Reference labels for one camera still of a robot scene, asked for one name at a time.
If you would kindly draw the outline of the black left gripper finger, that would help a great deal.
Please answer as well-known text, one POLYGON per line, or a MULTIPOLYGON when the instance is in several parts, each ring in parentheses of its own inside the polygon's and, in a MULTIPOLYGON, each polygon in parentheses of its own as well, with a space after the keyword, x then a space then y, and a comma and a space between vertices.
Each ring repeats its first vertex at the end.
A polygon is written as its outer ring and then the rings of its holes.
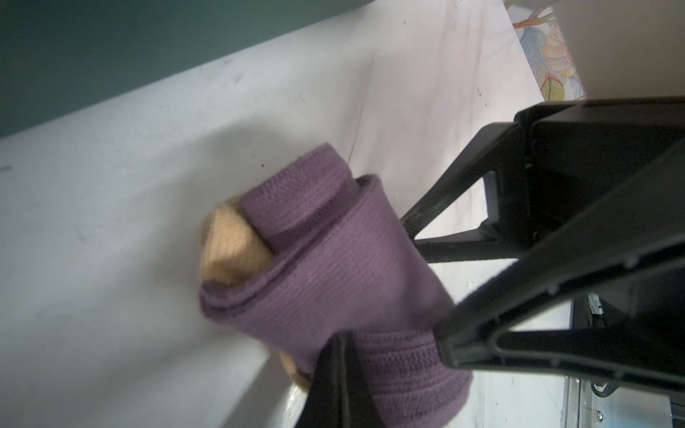
POLYGON ((319 354, 297 428, 384 425, 367 385, 351 333, 333 336, 319 354))

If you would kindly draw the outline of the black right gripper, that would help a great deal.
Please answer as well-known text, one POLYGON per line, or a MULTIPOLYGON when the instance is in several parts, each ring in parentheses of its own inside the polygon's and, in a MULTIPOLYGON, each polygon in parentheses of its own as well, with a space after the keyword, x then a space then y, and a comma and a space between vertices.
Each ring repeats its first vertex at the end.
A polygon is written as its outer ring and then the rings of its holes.
POLYGON ((684 387, 684 101, 579 103, 526 116, 526 132, 482 128, 401 218, 427 263, 515 259, 433 332, 453 369, 562 374, 646 391, 684 387), (477 181, 478 228, 417 239, 477 181), (556 306, 598 294, 608 326, 524 331, 556 306))

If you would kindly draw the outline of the purple sock with beige toe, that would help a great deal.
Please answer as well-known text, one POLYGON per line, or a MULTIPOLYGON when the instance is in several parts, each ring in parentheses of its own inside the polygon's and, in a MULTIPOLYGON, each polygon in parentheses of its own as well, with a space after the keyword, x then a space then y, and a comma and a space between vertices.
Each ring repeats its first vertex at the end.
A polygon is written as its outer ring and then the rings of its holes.
POLYGON ((324 144, 208 218, 200 308, 312 377, 348 332, 388 427, 443 427, 473 376, 442 364, 433 325, 454 301, 410 241, 380 178, 324 144))

